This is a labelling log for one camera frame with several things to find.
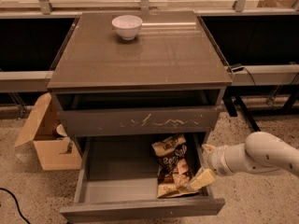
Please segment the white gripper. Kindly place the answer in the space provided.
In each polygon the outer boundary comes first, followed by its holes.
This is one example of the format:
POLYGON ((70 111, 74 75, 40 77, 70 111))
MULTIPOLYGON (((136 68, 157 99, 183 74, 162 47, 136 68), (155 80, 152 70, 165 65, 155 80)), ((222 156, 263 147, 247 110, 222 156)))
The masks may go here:
POLYGON ((211 184, 215 181, 216 175, 228 176, 233 174, 225 159, 227 146, 215 147, 210 144, 203 144, 202 149, 209 154, 207 158, 208 166, 216 174, 209 168, 200 168, 187 185, 187 189, 190 191, 197 191, 211 184))

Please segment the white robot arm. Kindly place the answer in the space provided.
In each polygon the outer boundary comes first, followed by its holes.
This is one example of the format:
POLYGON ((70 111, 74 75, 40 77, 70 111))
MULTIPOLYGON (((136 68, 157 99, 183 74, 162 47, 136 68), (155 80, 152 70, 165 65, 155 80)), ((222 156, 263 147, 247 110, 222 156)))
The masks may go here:
POLYGON ((280 170, 299 176, 299 150, 271 133, 251 133, 235 146, 204 144, 206 166, 190 180, 187 189, 197 191, 211 184, 216 176, 236 173, 270 175, 280 170))

